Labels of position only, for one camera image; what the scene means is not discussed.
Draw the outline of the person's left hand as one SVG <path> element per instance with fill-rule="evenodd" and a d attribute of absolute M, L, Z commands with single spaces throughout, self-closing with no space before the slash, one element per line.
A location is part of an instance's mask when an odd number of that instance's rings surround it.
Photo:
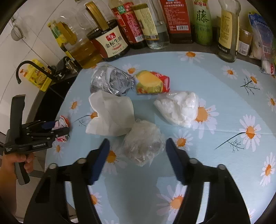
<path fill-rule="evenodd" d="M 33 160 L 35 156 L 33 153 L 29 155 L 11 153 L 8 155 L 3 154 L 2 165 L 1 165 L 1 190 L 11 189 L 15 186 L 16 174 L 15 174 L 15 163 L 23 162 L 24 169 L 27 173 L 33 171 Z"/>

